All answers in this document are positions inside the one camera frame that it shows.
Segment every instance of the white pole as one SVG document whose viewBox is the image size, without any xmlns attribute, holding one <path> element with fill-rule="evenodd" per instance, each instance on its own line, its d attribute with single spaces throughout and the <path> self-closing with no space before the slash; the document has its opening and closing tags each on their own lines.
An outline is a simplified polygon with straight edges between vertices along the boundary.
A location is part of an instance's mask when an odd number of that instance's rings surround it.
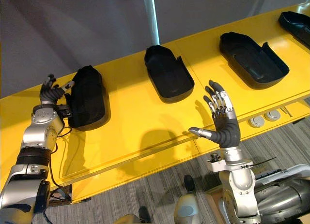
<svg viewBox="0 0 310 224">
<path fill-rule="evenodd" d="M 152 36 L 152 45 L 159 45 L 158 27 L 154 0 L 144 0 L 145 10 Z"/>
</svg>

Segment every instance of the yellow table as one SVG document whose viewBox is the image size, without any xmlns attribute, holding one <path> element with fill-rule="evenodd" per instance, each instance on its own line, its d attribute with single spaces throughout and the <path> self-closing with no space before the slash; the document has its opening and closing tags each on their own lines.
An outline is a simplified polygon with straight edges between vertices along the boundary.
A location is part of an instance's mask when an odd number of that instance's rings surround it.
<svg viewBox="0 0 310 224">
<path fill-rule="evenodd" d="M 159 99 L 144 65 L 145 51 L 96 66 L 109 93 L 111 118 L 96 130 L 73 131 L 58 140 L 59 150 L 52 158 L 56 182 L 73 184 L 73 202 L 78 202 L 217 149 L 216 144 L 187 133 L 191 126 L 214 128 L 202 99 L 209 79 L 222 84 L 233 101 L 242 139 L 309 115 L 310 108 L 296 101 L 310 96 L 310 50 L 277 22 L 282 11 L 300 9 L 310 15 L 310 6 L 302 7 L 250 17 L 165 44 L 175 56 L 182 56 L 195 81 L 192 94 L 174 104 Z M 247 87 L 219 52 L 219 37 L 229 31 L 247 34 L 260 45 L 268 41 L 289 66 L 289 74 L 265 90 Z M 72 77 L 64 76 L 59 83 Z M 23 132 L 31 122 L 30 112 L 39 102 L 39 89 L 36 86 L 0 100 L 1 187 L 16 162 Z M 292 117 L 279 110 L 281 119 L 266 121 L 262 128 L 252 128 L 247 122 L 284 105 Z"/>
</svg>

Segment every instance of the round metal knob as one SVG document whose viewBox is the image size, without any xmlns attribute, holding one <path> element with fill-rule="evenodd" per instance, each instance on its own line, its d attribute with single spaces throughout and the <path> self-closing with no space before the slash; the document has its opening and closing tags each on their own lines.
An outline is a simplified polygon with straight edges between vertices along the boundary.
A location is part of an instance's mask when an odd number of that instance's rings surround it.
<svg viewBox="0 0 310 224">
<path fill-rule="evenodd" d="M 264 116 L 268 121 L 276 121 L 276 120 L 279 120 L 281 118 L 281 114 L 277 110 L 271 110 L 271 111 L 265 113 Z"/>
<path fill-rule="evenodd" d="M 255 128 L 262 127 L 265 124 L 265 120 L 262 116 L 253 117 L 248 122 L 252 127 Z"/>
</svg>

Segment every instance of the gray wall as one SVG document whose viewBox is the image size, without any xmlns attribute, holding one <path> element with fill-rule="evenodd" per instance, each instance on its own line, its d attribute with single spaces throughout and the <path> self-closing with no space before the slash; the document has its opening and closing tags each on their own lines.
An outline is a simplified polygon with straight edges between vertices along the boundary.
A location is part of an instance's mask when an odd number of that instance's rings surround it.
<svg viewBox="0 0 310 224">
<path fill-rule="evenodd" d="M 155 0 L 159 37 L 165 43 L 304 1 Z M 1 0 L 2 97 L 150 44 L 143 0 Z"/>
</svg>

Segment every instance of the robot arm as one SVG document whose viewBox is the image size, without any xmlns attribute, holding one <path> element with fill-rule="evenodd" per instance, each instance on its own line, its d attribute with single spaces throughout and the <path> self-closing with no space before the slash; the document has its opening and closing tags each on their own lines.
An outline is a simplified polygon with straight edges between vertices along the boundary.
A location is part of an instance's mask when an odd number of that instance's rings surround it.
<svg viewBox="0 0 310 224">
<path fill-rule="evenodd" d="M 57 101 L 74 85 L 70 81 L 61 88 L 52 87 L 55 81 L 54 75 L 49 75 L 41 87 L 41 104 L 33 109 L 31 125 L 24 132 L 16 164 L 0 195 L 0 224 L 30 224 L 35 214 L 47 207 L 48 163 L 64 127 Z"/>
<path fill-rule="evenodd" d="M 212 89 L 208 86 L 205 89 L 212 100 L 207 96 L 204 96 L 204 100 L 210 106 L 216 131 L 197 127 L 191 127 L 189 131 L 219 143 L 222 160 L 213 154 L 207 167 L 219 172 L 229 221 L 233 224 L 258 224 L 261 218 L 254 196 L 255 176 L 250 169 L 253 163 L 244 159 L 238 146 L 240 129 L 233 105 L 220 84 L 210 80 L 209 85 Z"/>
</svg>

